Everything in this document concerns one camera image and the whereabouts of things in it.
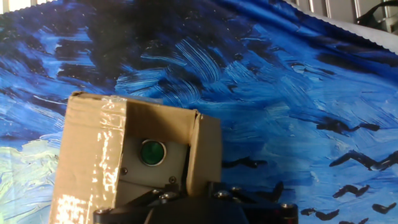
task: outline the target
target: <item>white panel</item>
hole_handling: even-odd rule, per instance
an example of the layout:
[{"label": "white panel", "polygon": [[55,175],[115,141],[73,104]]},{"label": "white panel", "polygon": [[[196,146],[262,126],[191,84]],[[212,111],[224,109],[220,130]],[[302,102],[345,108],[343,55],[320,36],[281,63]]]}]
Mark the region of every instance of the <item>white panel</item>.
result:
[{"label": "white panel", "polygon": [[310,0],[310,9],[315,14],[328,16],[325,0]]},{"label": "white panel", "polygon": [[10,12],[30,6],[30,0],[9,0]]},{"label": "white panel", "polygon": [[8,1],[9,1],[9,0],[2,0],[2,4],[1,4],[2,13],[9,12]]},{"label": "white panel", "polygon": [[392,17],[398,13],[398,7],[386,7],[387,17]]},{"label": "white panel", "polygon": [[[367,13],[371,8],[377,6],[380,3],[382,3],[382,0],[355,0],[356,16],[362,16],[363,14]],[[378,10],[376,10],[373,15],[377,21],[380,21],[382,18],[384,18],[383,7],[380,7]]]},{"label": "white panel", "polygon": [[304,12],[307,12],[307,11],[310,10],[310,2],[309,2],[309,0],[297,0],[297,5]]},{"label": "white panel", "polygon": [[354,23],[355,6],[350,0],[326,0],[328,17],[338,21]]}]

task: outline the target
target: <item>black machine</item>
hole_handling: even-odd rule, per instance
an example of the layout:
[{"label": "black machine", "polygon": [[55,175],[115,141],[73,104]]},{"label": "black machine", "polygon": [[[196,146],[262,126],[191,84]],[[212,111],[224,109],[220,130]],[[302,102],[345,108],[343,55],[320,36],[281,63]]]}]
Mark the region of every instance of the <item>black machine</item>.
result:
[{"label": "black machine", "polygon": [[152,190],[122,207],[94,212],[100,224],[298,224],[295,204],[276,203],[282,191],[248,192],[209,182],[204,197],[187,197],[177,184]]}]

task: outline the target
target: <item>black bird silhouette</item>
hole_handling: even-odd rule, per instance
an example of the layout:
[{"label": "black bird silhouette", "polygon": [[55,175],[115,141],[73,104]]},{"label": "black bird silhouette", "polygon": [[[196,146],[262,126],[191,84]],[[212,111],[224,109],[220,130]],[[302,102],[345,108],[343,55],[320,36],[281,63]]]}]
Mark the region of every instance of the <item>black bird silhouette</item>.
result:
[{"label": "black bird silhouette", "polygon": [[258,195],[259,197],[265,198],[270,202],[276,203],[276,202],[278,202],[283,191],[284,191],[284,183],[279,182],[278,184],[276,184],[276,186],[272,192],[258,191],[258,192],[256,192],[256,195]]},{"label": "black bird silhouette", "polygon": [[297,109],[291,111],[289,116],[292,118],[300,119],[302,121],[309,121],[317,124],[317,129],[333,131],[337,134],[347,135],[347,133],[352,133],[359,128],[366,128],[370,131],[380,130],[380,126],[376,124],[361,123],[353,128],[350,128],[345,121],[339,116],[335,116],[330,113],[318,110],[310,109]]},{"label": "black bird silhouette", "polygon": [[340,212],[340,210],[337,209],[337,210],[335,210],[333,212],[325,214],[323,212],[316,211],[314,208],[306,208],[306,209],[301,211],[301,214],[309,216],[309,215],[315,213],[315,216],[317,218],[319,218],[320,220],[328,221],[328,220],[332,220],[333,218],[335,218],[338,215],[339,212]]},{"label": "black bird silhouette", "polygon": [[360,188],[360,189],[358,190],[358,188],[356,188],[355,186],[346,185],[346,186],[340,188],[339,191],[337,191],[337,192],[333,195],[333,197],[334,197],[334,198],[338,198],[338,197],[341,197],[341,196],[343,196],[345,193],[348,193],[348,192],[349,192],[349,193],[352,193],[352,194],[355,194],[355,196],[359,197],[359,196],[361,196],[362,194],[364,194],[366,191],[368,191],[369,188],[370,188],[370,186],[369,186],[369,185],[366,185],[365,187],[362,187],[362,188]]},{"label": "black bird silhouette", "polygon": [[361,123],[353,128],[350,128],[350,127],[348,127],[347,124],[345,124],[342,121],[339,121],[337,119],[323,117],[323,120],[325,123],[318,124],[317,129],[333,131],[337,134],[344,134],[344,132],[354,132],[354,131],[358,130],[359,128],[366,128],[371,131],[378,131],[380,129],[380,126],[378,126],[376,124]]},{"label": "black bird silhouette", "polygon": [[[365,218],[362,221],[360,221],[358,224],[365,224],[367,221],[369,220],[369,218]],[[347,222],[347,221],[341,221],[338,224],[355,224],[353,222]]]},{"label": "black bird silhouette", "polygon": [[351,150],[351,151],[347,152],[346,154],[344,154],[343,156],[341,156],[340,158],[333,161],[329,166],[334,167],[334,166],[340,165],[340,164],[348,161],[349,159],[354,159],[354,160],[358,161],[360,164],[362,164],[363,166],[368,168],[368,170],[384,171],[388,167],[390,167],[394,164],[398,164],[398,151],[393,152],[387,158],[383,159],[382,161],[377,162],[377,161],[369,158],[367,155],[365,155],[363,153],[359,153],[354,150]]},{"label": "black bird silhouette", "polygon": [[261,161],[261,160],[254,161],[254,160],[250,159],[249,156],[247,156],[245,158],[238,159],[238,160],[231,161],[231,162],[223,161],[222,167],[223,168],[232,168],[232,167],[236,167],[237,165],[240,165],[240,164],[255,169],[259,165],[266,165],[267,161]]},{"label": "black bird silhouette", "polygon": [[397,204],[395,202],[390,204],[388,207],[379,204],[373,204],[372,208],[378,213],[387,214],[391,209],[395,208],[396,205]]}]

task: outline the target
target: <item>painted backdrop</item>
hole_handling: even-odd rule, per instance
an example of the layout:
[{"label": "painted backdrop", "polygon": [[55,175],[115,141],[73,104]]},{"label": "painted backdrop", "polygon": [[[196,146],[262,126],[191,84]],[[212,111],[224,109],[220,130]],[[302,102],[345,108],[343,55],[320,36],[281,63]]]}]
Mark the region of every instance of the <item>painted backdrop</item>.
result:
[{"label": "painted backdrop", "polygon": [[0,40],[0,223],[47,222],[77,90],[220,118],[223,180],[282,181],[301,223],[398,222],[398,56],[368,40],[277,0],[50,2]]}]

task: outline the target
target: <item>green button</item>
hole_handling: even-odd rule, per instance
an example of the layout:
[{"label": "green button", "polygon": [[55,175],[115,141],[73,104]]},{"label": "green button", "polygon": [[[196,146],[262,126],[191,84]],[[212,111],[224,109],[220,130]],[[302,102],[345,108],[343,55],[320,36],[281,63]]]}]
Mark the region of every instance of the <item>green button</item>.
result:
[{"label": "green button", "polygon": [[141,161],[148,166],[160,164],[165,157],[165,147],[157,141],[146,141],[141,147]]}]

